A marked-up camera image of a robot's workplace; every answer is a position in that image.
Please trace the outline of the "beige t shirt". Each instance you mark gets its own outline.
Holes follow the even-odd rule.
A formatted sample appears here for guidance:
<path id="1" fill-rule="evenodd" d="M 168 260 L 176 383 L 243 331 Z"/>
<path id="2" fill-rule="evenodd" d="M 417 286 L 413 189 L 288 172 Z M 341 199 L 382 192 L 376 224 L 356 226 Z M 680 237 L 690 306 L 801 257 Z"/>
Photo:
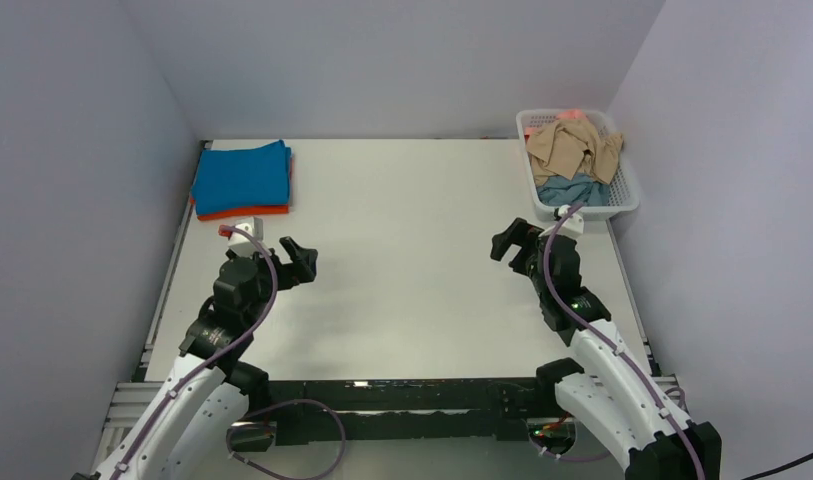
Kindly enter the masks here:
<path id="1" fill-rule="evenodd" d="M 555 176 L 572 180 L 577 173 L 611 184 L 623 144 L 622 133 L 601 135 L 587 119 L 555 120 L 534 130 L 525 141 L 537 187 Z"/>

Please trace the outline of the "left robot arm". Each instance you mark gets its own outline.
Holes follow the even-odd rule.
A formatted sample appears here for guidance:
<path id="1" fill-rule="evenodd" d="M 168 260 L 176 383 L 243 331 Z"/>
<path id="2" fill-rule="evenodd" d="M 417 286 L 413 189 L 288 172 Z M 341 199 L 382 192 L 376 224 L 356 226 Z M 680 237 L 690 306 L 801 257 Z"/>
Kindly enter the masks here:
<path id="1" fill-rule="evenodd" d="M 91 478 L 184 479 L 237 418 L 254 420 L 267 411 L 268 375 L 240 357 L 277 292 L 315 280 L 318 252 L 283 237 L 290 260 L 282 263 L 254 235 L 238 228 L 224 234 L 230 248 L 212 295 L 159 392 Z"/>

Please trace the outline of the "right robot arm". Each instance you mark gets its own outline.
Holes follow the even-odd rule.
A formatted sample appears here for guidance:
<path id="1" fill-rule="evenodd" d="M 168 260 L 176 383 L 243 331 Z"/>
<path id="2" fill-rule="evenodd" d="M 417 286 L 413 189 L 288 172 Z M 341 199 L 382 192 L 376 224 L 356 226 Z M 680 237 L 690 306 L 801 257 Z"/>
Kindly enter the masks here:
<path id="1" fill-rule="evenodd" d="M 499 261 L 513 247 L 511 270 L 533 285 L 548 328 L 568 355 L 538 368 L 533 401 L 581 423 L 620 465 L 627 479 L 717 479 L 722 440 L 697 423 L 646 373 L 611 314 L 582 283 L 574 214 L 551 228 L 517 218 L 492 238 Z"/>

